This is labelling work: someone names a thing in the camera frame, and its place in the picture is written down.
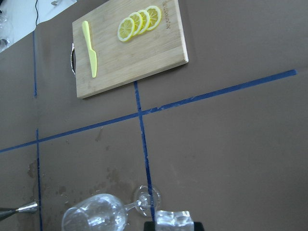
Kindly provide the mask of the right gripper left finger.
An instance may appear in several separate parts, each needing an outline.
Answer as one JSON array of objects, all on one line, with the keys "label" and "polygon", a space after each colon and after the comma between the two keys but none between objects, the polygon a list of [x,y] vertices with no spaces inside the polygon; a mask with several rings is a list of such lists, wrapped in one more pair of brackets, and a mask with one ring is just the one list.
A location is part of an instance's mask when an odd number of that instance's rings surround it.
[{"label": "right gripper left finger", "polygon": [[155,222],[153,221],[144,222],[143,231],[155,231]]}]

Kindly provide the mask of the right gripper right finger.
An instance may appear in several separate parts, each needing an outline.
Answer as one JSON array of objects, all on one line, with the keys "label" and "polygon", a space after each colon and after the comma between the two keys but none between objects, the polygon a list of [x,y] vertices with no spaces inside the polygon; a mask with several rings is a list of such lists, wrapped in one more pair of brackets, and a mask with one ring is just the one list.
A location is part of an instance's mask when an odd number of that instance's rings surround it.
[{"label": "right gripper right finger", "polygon": [[204,231],[204,226],[201,222],[194,222],[194,231]]}]

